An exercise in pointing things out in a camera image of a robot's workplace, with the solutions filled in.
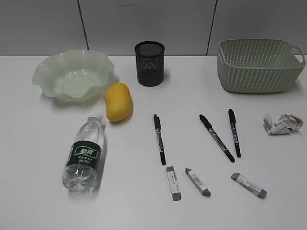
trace marker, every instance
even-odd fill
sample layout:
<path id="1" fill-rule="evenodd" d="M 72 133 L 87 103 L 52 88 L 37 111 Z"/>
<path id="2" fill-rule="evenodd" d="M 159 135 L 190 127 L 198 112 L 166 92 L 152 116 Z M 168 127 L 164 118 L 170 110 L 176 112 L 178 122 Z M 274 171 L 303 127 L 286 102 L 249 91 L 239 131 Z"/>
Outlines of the marker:
<path id="1" fill-rule="evenodd" d="M 236 133 L 236 117 L 234 111 L 232 109 L 228 110 L 230 127 L 232 131 L 232 137 L 234 139 L 235 148 L 236 148 L 236 156 L 241 157 L 241 151 L 239 146 L 238 134 Z"/>
<path id="2" fill-rule="evenodd" d="M 180 188 L 179 188 L 179 184 L 178 184 L 178 180 L 175 174 L 174 167 L 173 166 L 167 167 L 166 173 L 167 173 L 168 183 L 171 189 L 173 201 L 181 200 Z"/>
<path id="3" fill-rule="evenodd" d="M 186 175 L 203 196 L 211 196 L 209 189 L 203 184 L 203 182 L 192 169 L 186 168 Z"/>
<path id="4" fill-rule="evenodd" d="M 160 119 L 157 116 L 157 114 L 153 115 L 153 121 L 154 121 L 154 128 L 155 132 L 157 134 L 157 139 L 158 139 L 158 144 L 159 144 L 159 149 L 160 149 L 160 157 L 161 157 L 161 163 L 162 165 L 166 165 L 166 160 L 165 160 L 165 154 L 164 154 L 164 147 L 163 147 L 163 142 L 162 142 L 162 137 L 161 137 L 161 124 L 160 124 Z"/>
<path id="5" fill-rule="evenodd" d="M 242 174 L 235 172 L 231 175 L 231 179 L 237 182 L 239 185 L 243 186 L 247 190 L 249 190 L 252 194 L 259 198 L 264 198 L 267 195 L 267 191 L 262 189 L 260 186 L 256 185 L 248 178 L 244 177 Z"/>
<path id="6" fill-rule="evenodd" d="M 233 163 L 235 162 L 234 157 L 231 155 L 229 150 L 226 148 L 224 143 L 221 141 L 217 133 L 213 130 L 212 125 L 210 122 L 205 118 L 205 116 L 200 115 L 201 122 L 204 124 L 204 126 L 207 128 L 213 139 L 216 141 L 216 143 L 220 146 L 220 148 L 223 150 L 225 155 L 229 158 L 229 160 Z"/>

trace white wall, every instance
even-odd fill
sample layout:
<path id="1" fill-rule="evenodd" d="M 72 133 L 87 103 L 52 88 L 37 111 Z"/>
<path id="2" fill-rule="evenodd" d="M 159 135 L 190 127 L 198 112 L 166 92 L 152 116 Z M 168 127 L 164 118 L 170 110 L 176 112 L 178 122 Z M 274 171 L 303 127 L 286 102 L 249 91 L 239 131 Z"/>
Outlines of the white wall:
<path id="1" fill-rule="evenodd" d="M 166 55 L 205 55 L 215 0 L 80 0 L 89 48 L 134 55 L 145 40 Z M 307 53 L 307 1 L 218 0 L 208 55 L 221 40 L 282 39 Z M 0 55 L 87 49 L 77 0 L 2 0 Z"/>
<path id="2" fill-rule="evenodd" d="M 0 55 L 86 49 L 77 0 L 1 0 Z"/>
<path id="3" fill-rule="evenodd" d="M 218 0 L 208 55 L 236 38 L 281 39 L 307 53 L 306 9 L 305 0 Z"/>
<path id="4" fill-rule="evenodd" d="M 215 0 L 80 0 L 90 49 L 134 55 L 154 40 L 166 55 L 206 54 Z"/>

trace green bottle label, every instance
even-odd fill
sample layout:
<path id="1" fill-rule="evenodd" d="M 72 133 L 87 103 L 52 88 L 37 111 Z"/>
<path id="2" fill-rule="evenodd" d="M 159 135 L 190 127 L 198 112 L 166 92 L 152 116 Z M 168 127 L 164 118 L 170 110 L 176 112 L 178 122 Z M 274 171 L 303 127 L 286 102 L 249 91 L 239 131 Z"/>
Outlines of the green bottle label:
<path id="1" fill-rule="evenodd" d="M 97 171 L 100 154 L 101 148 L 96 143 L 86 140 L 77 141 L 71 146 L 71 152 L 66 166 L 72 164 L 84 164 Z"/>

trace basket handle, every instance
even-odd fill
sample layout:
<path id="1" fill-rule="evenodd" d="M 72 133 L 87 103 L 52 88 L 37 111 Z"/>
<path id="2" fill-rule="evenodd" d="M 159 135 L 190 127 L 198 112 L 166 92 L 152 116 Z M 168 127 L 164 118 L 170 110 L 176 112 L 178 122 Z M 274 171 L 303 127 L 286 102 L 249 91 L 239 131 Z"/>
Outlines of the basket handle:
<path id="1" fill-rule="evenodd" d="M 220 50 L 220 48 L 217 49 L 217 51 L 219 52 L 219 58 L 221 60 L 221 63 L 224 64 L 224 55 L 223 52 Z"/>
<path id="2" fill-rule="evenodd" d="M 292 45 L 292 48 L 298 50 L 299 54 L 302 56 L 302 59 L 303 59 L 301 63 L 306 64 L 305 55 L 304 55 L 303 51 L 299 47 L 294 46 L 294 45 Z"/>

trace mesh pen holder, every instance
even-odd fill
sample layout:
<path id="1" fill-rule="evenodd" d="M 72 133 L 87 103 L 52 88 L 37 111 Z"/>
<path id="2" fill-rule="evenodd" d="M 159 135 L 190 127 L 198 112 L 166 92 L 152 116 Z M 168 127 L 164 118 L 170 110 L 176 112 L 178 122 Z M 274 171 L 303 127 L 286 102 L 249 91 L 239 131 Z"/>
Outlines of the mesh pen holder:
<path id="1" fill-rule="evenodd" d="M 299 52 L 301 62 L 292 50 Z M 282 92 L 297 79 L 305 65 L 302 50 L 282 40 L 224 40 L 218 46 L 218 75 L 229 92 Z"/>
<path id="2" fill-rule="evenodd" d="M 137 44 L 134 50 L 138 82 L 144 86 L 159 85 L 164 78 L 164 46 L 146 41 Z"/>

